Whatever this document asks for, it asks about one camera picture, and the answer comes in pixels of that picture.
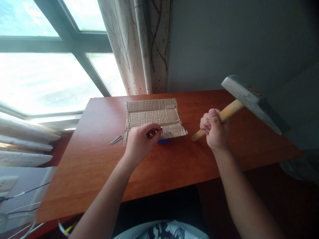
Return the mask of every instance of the cardboard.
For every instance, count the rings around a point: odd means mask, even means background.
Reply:
[[[122,144],[127,143],[132,127],[151,122],[163,127],[161,139],[187,135],[178,115],[176,99],[128,101],[125,105],[127,116]]]

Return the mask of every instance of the fist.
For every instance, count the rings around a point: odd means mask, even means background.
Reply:
[[[213,152],[229,149],[228,142],[232,124],[230,119],[221,123],[219,113],[218,109],[210,109],[200,119],[200,128],[206,134],[207,144]]]
[[[133,169],[154,148],[162,132],[160,125],[156,123],[131,128],[124,157]]]

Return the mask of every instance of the hammer head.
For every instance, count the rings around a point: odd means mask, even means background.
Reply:
[[[281,135],[290,130],[285,121],[267,103],[267,97],[242,82],[238,76],[228,76],[222,82],[222,86],[277,134]]]

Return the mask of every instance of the wooden hammer handle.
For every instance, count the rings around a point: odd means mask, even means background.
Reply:
[[[232,115],[236,114],[239,110],[241,110],[244,107],[244,105],[239,100],[234,100],[232,103],[230,103],[228,106],[226,106],[225,109],[223,109],[219,113],[219,118],[221,123],[225,122],[228,118],[230,118]],[[192,141],[196,142],[201,137],[206,135],[204,131],[201,129],[192,136]]]

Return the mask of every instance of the blue object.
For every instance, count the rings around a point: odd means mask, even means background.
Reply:
[[[170,141],[170,138],[168,138],[168,139],[160,139],[159,141],[157,141],[157,143],[167,143],[168,141]]]

